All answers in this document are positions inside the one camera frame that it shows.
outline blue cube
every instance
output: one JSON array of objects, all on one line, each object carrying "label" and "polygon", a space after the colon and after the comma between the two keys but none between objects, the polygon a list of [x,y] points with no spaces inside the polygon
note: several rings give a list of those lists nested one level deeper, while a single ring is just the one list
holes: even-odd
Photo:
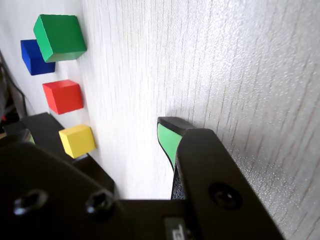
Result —
[{"label": "blue cube", "polygon": [[42,57],[37,40],[21,40],[22,59],[30,74],[47,74],[55,71],[56,63],[46,63]]}]

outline green gripper pad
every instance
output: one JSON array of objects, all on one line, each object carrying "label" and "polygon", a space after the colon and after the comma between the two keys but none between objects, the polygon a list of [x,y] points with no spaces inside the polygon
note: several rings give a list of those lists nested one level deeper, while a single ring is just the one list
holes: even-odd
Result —
[{"label": "green gripper pad", "polygon": [[157,134],[161,147],[170,159],[172,166],[174,166],[176,164],[177,149],[182,139],[182,136],[166,128],[160,123],[158,123]]}]

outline cube face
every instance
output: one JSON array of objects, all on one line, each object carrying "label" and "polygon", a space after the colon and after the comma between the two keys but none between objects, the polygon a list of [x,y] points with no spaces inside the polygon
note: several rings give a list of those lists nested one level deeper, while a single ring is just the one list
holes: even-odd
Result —
[{"label": "cube face", "polygon": [[84,107],[78,83],[70,80],[43,84],[43,90],[50,109],[64,114]]},{"label": "cube face", "polygon": [[77,125],[59,131],[61,142],[66,154],[72,158],[80,157],[96,148],[91,128]]},{"label": "cube face", "polygon": [[53,73],[55,71],[56,63],[46,63],[44,61],[37,40],[22,40],[20,44],[22,59],[32,76]]},{"label": "cube face", "polygon": [[87,50],[74,15],[41,14],[33,31],[46,63],[74,60]]}]

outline black cable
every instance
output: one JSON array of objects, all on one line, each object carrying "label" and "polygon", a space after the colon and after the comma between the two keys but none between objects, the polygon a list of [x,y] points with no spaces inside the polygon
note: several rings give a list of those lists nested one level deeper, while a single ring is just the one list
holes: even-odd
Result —
[{"label": "black cable", "polygon": [[2,52],[0,50],[0,70],[3,69],[3,73],[4,73],[4,78],[6,80],[8,80],[13,86],[14,88],[21,94],[22,96],[22,105],[23,105],[23,111],[24,111],[24,116],[27,117],[27,107],[26,107],[26,96],[25,94],[17,87],[17,85],[15,84],[15,82],[12,80],[11,76],[9,75],[9,71],[8,71],[8,66],[6,65],[6,62],[4,61]]}]

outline red cube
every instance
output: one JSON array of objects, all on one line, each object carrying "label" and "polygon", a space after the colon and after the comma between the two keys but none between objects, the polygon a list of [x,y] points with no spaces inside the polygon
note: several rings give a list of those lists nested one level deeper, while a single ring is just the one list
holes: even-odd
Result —
[{"label": "red cube", "polygon": [[43,84],[49,107],[57,114],[64,114],[82,109],[84,104],[78,83],[70,80],[55,81]]}]

